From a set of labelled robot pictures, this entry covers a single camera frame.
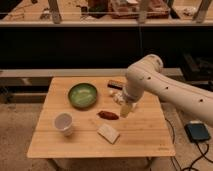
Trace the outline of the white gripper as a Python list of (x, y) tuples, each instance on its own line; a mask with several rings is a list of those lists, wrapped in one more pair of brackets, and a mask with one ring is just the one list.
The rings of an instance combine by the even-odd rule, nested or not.
[(126, 90), (122, 91), (124, 104), (121, 106), (120, 116), (126, 118), (132, 110), (132, 105), (139, 101), (140, 97), (135, 94), (129, 94)]

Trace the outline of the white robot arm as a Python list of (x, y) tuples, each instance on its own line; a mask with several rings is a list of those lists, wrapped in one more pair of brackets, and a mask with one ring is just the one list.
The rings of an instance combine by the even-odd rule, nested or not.
[(120, 113), (126, 117), (132, 104), (148, 91), (213, 127), (213, 92), (168, 78), (162, 69), (163, 62), (155, 54), (144, 56), (126, 69)]

